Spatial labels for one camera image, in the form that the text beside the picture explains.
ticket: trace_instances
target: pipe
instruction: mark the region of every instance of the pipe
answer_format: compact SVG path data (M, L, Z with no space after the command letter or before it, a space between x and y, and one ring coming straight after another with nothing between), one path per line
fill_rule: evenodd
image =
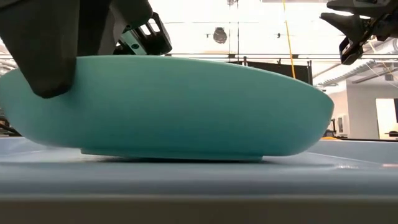
M11 70L11 68L8 67L7 65L0 65L0 68L6 69L7 71Z
M8 67L12 67L12 68L17 68L18 67L17 65L14 65L13 63L9 63L9 62L7 62L5 60L0 60L0 64L7 65Z
M314 79L314 78L318 77L319 75L322 75L322 74L324 74L324 73L325 73L325 72L327 72L327 71L330 71L330 70L332 70L332 69L336 68L337 66L339 66L339 64L333 65L332 67L330 67L330 68L327 68L327 69L323 70L322 72L318 72L318 73L316 73L316 74L315 74L315 75L312 77L312 79Z
M11 54L0 54L0 59L9 60L12 59Z
M366 81L372 80L373 78L382 77L382 76L384 76L384 75L387 75L387 74L390 74L390 73L396 72L396 71L398 71L397 68L393 69L392 71L385 71L385 72L382 72L381 74L369 75L369 76L366 76L366 77L364 77L364 78L360 78L359 80L352 81L352 84L359 84L359 83L362 83L362 82L366 82Z
M396 54L398 53L398 40L392 39L388 42L385 42L376 47L377 54ZM373 59L367 60L357 60L354 64L347 65L339 65L334 69L331 69L316 78L314 78L314 85L328 86L332 83L338 83L343 81L349 77L355 76L359 73L365 72L369 70L369 67L372 68L375 66L377 62Z
M398 63L398 60L376 60L376 63Z

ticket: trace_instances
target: teal bowl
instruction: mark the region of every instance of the teal bowl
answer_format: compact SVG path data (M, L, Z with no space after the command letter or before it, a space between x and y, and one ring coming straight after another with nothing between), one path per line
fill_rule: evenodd
M0 78L0 107L24 137L84 154L251 160L305 151L332 100L255 68L172 57L79 57L63 95L33 94L20 70Z

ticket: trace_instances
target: black clamp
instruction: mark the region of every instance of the black clamp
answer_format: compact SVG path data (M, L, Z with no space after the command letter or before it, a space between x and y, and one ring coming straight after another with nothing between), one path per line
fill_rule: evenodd
M362 56L363 45L372 35L380 41L398 37L397 0L335 0L328 2L327 7L353 14L341 16L322 13L320 16L346 36L339 46L341 63L344 65L351 65Z
M151 18L159 31L143 35L140 26L150 26ZM77 56L137 54L135 45L125 51L116 49L127 32L145 54L171 51L169 35L148 0L0 3L0 36L33 92L43 98L61 95L72 87Z

